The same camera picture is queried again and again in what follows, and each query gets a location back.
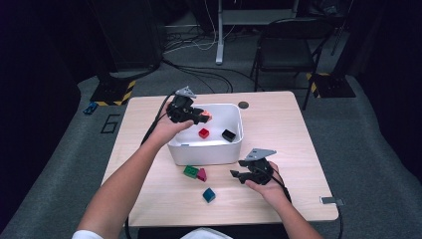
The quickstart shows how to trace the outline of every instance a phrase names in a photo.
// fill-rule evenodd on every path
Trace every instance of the dark wall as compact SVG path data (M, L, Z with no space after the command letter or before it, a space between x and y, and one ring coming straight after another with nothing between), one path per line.
M422 181L422 3L387 1L359 77L382 134Z
M50 159L80 90L29 1L0 2L0 232Z

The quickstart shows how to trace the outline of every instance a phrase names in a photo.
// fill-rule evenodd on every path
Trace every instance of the person's right hand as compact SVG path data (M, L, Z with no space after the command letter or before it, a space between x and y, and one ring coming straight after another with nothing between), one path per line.
M279 168L275 163L270 161L270 165L274 170L279 171ZM276 172L273 172L273 176L283 182ZM259 192L274 209L277 209L284 203L290 203L283 188L274 179L271 179L266 185L257 184L251 180L246 180L245 184L251 189Z

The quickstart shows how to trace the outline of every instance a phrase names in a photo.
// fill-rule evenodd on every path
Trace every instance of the green block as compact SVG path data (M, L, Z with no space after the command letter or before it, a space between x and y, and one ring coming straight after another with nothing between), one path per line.
M198 174L199 169L190 165L187 165L183 171L183 173L192 178L196 178L196 174Z

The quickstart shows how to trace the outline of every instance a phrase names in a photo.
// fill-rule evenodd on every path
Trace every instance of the blue block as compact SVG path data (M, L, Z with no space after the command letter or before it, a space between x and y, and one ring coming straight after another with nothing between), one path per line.
M210 203L215 198L215 193L211 190L211 188L208 188L205 190L205 192L202 194L202 196L207 200L208 203Z

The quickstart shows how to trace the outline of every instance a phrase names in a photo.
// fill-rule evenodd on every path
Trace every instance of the light wood table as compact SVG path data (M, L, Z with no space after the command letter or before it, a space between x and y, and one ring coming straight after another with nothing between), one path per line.
M139 147L164 97L133 98L122 120L104 181ZM240 158L252 148L274 149L267 157L280 168L293 204L308 221L330 221L338 216L335 205L319 198L331 193L317 158L302 113L290 92L197 95L194 105L249 103L241 110L244 138ZM203 182L183 174L167 146L158 153L129 215L130 226L216 226L280 222L260 194L230 170L247 168L238 163L203 166ZM211 187L216 198L207 203L202 193Z

